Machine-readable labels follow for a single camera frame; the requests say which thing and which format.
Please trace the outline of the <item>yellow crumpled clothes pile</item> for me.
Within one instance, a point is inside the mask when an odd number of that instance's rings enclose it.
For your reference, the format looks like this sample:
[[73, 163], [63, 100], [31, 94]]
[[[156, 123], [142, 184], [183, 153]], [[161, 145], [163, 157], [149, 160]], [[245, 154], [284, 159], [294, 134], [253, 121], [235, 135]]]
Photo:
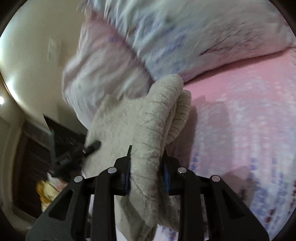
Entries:
[[67, 182], [60, 178], [52, 177], [50, 173], [47, 173], [46, 181], [40, 180], [37, 182], [36, 191], [40, 197], [42, 212], [49, 207], [67, 185]]

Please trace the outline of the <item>pale pink pillow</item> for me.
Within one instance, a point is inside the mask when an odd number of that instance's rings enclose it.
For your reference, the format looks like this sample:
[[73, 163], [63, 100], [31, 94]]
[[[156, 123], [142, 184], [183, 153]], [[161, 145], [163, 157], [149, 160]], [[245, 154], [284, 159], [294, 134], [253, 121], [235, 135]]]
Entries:
[[96, 11], [87, 11], [76, 54], [62, 74], [62, 97], [87, 129], [107, 95], [134, 99], [153, 80], [116, 28]]

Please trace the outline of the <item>pink floral bed sheet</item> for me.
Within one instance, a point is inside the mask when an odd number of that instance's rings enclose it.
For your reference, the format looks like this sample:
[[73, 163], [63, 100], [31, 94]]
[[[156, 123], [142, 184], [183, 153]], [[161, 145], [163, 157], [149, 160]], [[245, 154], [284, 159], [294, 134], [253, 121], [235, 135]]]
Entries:
[[[274, 238], [295, 209], [295, 49], [224, 66], [183, 89], [189, 117], [164, 152], [198, 176], [220, 176]], [[180, 224], [180, 197], [168, 197]], [[178, 229], [158, 225], [153, 240], [176, 240]]]

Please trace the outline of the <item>lavender print pillow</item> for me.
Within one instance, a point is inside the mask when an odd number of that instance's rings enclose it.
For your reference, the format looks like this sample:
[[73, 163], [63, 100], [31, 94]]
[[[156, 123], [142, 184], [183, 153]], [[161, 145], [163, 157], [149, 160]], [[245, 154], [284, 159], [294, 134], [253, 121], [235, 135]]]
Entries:
[[85, 1], [112, 24], [154, 80], [184, 81], [235, 61], [295, 46], [269, 1]]

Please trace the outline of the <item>dark wall-mounted television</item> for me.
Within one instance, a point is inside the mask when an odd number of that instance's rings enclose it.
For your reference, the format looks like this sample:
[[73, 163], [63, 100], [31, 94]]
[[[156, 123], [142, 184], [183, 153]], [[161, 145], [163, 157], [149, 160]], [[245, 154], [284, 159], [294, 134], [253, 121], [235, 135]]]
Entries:
[[86, 135], [73, 132], [46, 115], [43, 115], [43, 117], [51, 132], [51, 141], [57, 154], [67, 151], [72, 146], [83, 145], [85, 143]]

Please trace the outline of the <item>white wall switch panel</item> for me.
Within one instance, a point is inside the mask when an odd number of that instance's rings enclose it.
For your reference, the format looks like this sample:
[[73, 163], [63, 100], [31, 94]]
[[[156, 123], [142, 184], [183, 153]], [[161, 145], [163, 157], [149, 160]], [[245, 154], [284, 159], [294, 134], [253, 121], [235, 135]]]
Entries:
[[49, 37], [47, 60], [51, 63], [58, 63], [60, 58], [61, 42]]

